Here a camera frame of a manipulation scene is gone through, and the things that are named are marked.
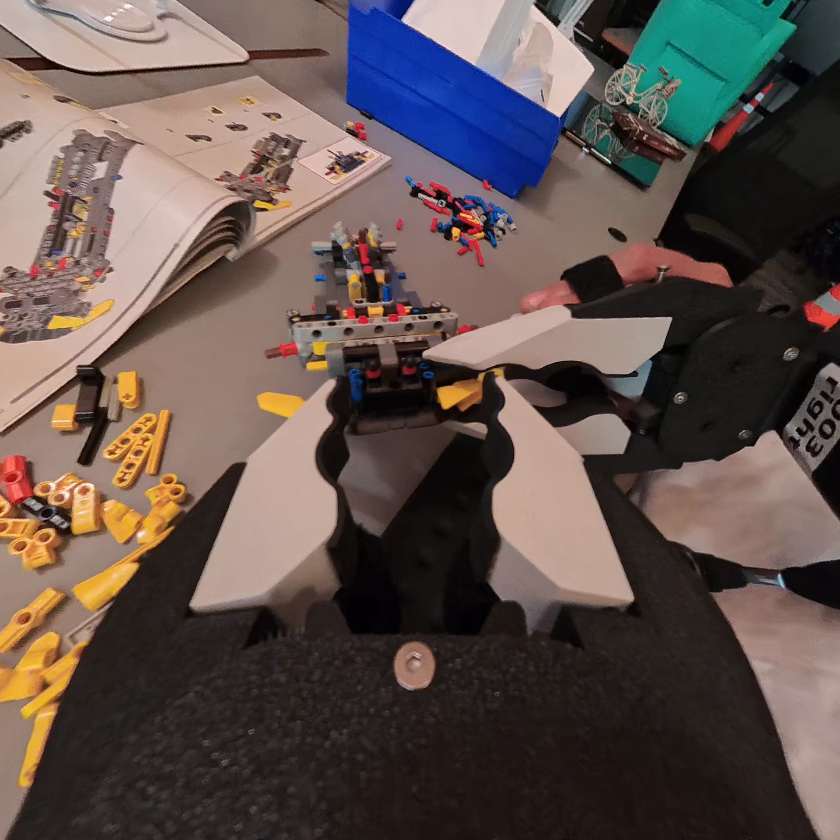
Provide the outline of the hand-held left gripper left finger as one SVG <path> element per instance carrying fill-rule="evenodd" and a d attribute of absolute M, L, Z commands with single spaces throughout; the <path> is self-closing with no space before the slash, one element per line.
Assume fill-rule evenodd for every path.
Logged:
<path fill-rule="evenodd" d="M 358 533 L 340 476 L 350 383 L 327 381 L 248 457 L 190 608 L 267 607 L 288 631 L 358 570 Z"/>

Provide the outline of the lego instruction booklet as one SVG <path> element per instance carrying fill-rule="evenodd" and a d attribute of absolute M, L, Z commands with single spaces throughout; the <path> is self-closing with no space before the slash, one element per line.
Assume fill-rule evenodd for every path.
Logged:
<path fill-rule="evenodd" d="M 391 158 L 260 77 L 110 111 L 2 61 L 2 430 Z"/>

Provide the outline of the orange traffic cone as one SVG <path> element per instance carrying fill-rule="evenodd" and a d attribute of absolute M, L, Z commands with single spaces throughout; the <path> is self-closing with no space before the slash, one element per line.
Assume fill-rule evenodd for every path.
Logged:
<path fill-rule="evenodd" d="M 749 116 L 758 108 L 766 95 L 771 91 L 774 82 L 770 82 L 757 92 L 747 103 L 743 104 L 736 113 L 724 122 L 711 135 L 708 143 L 715 152 L 721 152 L 729 145 L 732 139 L 739 133 L 740 129 L 747 122 Z"/>

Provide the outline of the teal flat board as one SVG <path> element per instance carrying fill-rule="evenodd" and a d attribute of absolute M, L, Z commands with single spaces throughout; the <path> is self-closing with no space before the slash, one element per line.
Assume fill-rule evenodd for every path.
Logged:
<path fill-rule="evenodd" d="M 579 136 L 566 128 L 562 129 L 561 135 L 590 159 L 643 191 L 651 187 L 663 168 L 662 164 L 624 148 L 610 130 L 607 130 L 596 143 L 590 143 L 584 136 Z"/>

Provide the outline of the brown wooden case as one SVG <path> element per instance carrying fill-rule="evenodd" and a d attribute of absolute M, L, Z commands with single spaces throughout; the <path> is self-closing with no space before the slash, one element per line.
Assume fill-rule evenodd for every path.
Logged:
<path fill-rule="evenodd" d="M 660 165 L 683 161 L 688 154 L 687 148 L 670 135 L 633 112 L 613 110 L 611 131 L 625 151 Z"/>

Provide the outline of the blue plastic bin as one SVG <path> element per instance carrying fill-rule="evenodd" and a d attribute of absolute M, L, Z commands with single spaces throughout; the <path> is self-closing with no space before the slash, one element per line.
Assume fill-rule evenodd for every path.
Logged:
<path fill-rule="evenodd" d="M 552 86 L 536 102 L 403 22 L 412 2 L 350 2 L 345 100 L 497 191 L 538 186 L 594 67 L 549 27 Z"/>

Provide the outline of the pile of mixed lego pins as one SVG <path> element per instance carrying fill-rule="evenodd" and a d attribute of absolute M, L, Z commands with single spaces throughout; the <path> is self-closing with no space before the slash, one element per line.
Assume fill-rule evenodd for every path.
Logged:
<path fill-rule="evenodd" d="M 484 268 L 484 250 L 496 249 L 504 237 L 515 235 L 518 226 L 511 215 L 482 195 L 457 196 L 437 182 L 421 183 L 406 176 L 411 198 L 432 214 L 429 232 L 452 244 L 457 256 L 472 255 Z"/>

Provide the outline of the green felt bag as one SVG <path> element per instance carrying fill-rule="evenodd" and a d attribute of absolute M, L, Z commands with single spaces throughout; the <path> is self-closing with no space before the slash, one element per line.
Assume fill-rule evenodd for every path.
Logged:
<path fill-rule="evenodd" d="M 628 61 L 646 69 L 645 85 L 660 67 L 680 80 L 662 130 L 688 146 L 703 141 L 795 32 L 783 17 L 790 4 L 660 2 Z"/>

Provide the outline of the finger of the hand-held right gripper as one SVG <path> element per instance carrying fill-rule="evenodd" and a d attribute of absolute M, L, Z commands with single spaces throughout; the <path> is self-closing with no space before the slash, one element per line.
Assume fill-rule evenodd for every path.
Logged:
<path fill-rule="evenodd" d="M 460 334 L 426 350 L 423 358 L 472 371 L 583 363 L 615 392 L 642 394 L 671 322 L 670 317 L 576 318 L 570 309 L 553 306 Z"/>
<path fill-rule="evenodd" d="M 530 379 L 513 387 L 580 455 L 622 455 L 631 432 L 604 384 L 595 377 Z"/>

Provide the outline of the lego car chassis model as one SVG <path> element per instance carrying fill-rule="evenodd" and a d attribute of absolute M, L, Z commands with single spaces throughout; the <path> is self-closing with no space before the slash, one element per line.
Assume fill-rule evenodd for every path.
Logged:
<path fill-rule="evenodd" d="M 440 301 L 425 305 L 405 287 L 396 244 L 376 224 L 342 222 L 312 244 L 319 259 L 310 312 L 287 311 L 290 341 L 267 358 L 297 357 L 308 371 L 348 383 L 349 430 L 370 435 L 446 422 L 486 434 L 482 373 L 424 358 L 439 344 L 476 330 Z"/>

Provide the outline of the black office chair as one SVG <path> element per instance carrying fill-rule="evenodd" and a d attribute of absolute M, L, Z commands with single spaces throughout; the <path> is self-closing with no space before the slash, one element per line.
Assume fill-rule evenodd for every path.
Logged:
<path fill-rule="evenodd" d="M 839 210 L 839 62 L 683 185 L 659 240 L 746 280 Z"/>

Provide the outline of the miniature white bicycle model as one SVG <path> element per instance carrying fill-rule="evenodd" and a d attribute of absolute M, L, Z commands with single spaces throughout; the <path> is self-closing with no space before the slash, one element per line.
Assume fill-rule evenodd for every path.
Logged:
<path fill-rule="evenodd" d="M 660 67 L 658 72 L 662 78 L 643 89 L 641 82 L 647 72 L 644 65 L 627 62 L 607 79 L 604 98 L 614 107 L 635 107 L 641 119 L 658 129 L 667 117 L 669 102 L 681 85 L 681 79 L 670 76 L 666 68 Z"/>

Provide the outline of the white metal stand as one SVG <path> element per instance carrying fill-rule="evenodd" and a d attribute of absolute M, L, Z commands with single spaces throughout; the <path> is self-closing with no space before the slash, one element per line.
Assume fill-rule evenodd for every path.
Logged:
<path fill-rule="evenodd" d="M 249 60 L 245 49 L 179 2 L 2 1 L 1 24 L 59 67 L 89 74 Z"/>

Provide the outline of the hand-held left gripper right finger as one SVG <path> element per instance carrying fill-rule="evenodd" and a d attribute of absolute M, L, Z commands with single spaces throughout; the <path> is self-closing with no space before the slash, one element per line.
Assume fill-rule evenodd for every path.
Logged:
<path fill-rule="evenodd" d="M 634 602 L 582 457 L 507 379 L 488 373 L 480 448 L 488 475 L 470 539 L 477 573 L 546 634 L 564 606 Z"/>

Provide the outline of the white paper bags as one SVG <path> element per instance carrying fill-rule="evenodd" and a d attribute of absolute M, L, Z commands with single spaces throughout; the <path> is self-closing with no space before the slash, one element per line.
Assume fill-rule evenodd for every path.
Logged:
<path fill-rule="evenodd" d="M 595 72 L 535 2 L 417 1 L 402 22 L 557 117 Z"/>

